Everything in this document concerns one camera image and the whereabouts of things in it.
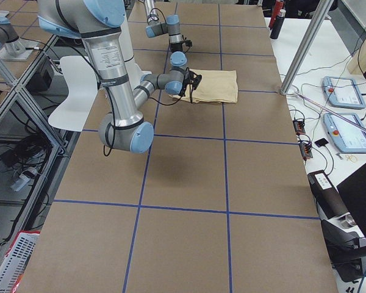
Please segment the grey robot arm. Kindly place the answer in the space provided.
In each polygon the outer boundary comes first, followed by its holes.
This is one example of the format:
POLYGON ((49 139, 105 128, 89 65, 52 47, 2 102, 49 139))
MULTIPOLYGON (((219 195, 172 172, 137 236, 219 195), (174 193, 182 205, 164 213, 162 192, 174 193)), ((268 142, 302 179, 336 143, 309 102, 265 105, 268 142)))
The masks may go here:
POLYGON ((141 1, 143 3, 146 23, 145 32, 148 38, 155 38, 161 35, 168 35, 169 48, 171 52, 183 52, 183 45, 186 39, 181 34, 181 27, 178 15, 165 15, 155 6, 155 1, 141 1))
POLYGON ((139 108, 156 90, 183 97, 188 85, 196 88, 201 76, 189 70, 181 45, 185 43, 177 15, 161 23, 154 1, 145 1, 146 34, 168 34, 171 68, 164 74, 146 74, 134 61, 124 1, 39 1, 40 27, 50 34, 82 40, 91 66, 105 88, 112 111, 99 127, 102 143, 111 149, 144 153, 154 128, 139 108))

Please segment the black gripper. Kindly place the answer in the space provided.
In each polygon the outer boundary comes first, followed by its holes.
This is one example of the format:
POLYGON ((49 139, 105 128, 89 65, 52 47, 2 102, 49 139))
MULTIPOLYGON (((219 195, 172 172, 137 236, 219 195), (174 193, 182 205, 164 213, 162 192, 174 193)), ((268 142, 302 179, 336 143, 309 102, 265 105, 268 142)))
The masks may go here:
POLYGON ((184 73, 184 79, 182 82, 181 95, 185 95, 188 85, 193 84, 195 74, 191 70, 186 70, 184 73))
POLYGON ((184 51, 183 45, 184 45, 184 42, 170 43, 169 44, 170 51, 172 53, 174 53, 174 52, 183 52, 184 51))

